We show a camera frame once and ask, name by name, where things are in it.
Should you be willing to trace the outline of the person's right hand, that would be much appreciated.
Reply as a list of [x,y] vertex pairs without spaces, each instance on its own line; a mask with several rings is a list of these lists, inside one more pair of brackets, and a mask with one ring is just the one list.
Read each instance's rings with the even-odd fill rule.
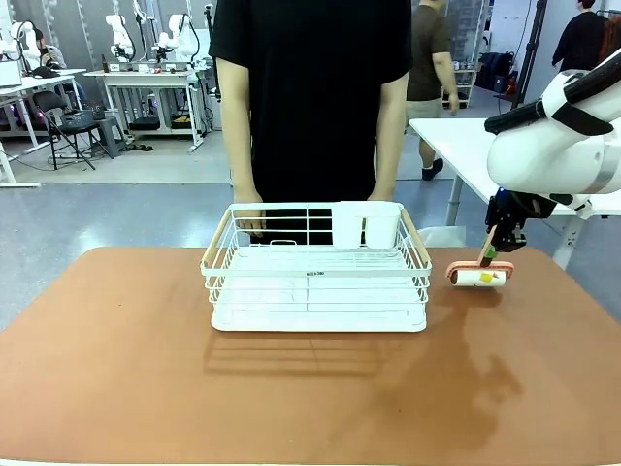
[[[254,187],[235,187],[234,201],[236,204],[261,204],[261,196]],[[239,209],[235,212],[237,226],[251,238],[261,238],[266,229],[265,212],[257,209]]]

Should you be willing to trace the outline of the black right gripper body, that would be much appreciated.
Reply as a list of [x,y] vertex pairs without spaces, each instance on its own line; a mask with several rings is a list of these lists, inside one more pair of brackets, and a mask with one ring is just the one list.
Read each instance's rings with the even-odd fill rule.
[[523,228],[527,219],[549,218],[555,207],[555,202],[543,196],[499,188],[489,199],[485,218],[487,232],[493,227],[497,232],[503,228],[506,231]]

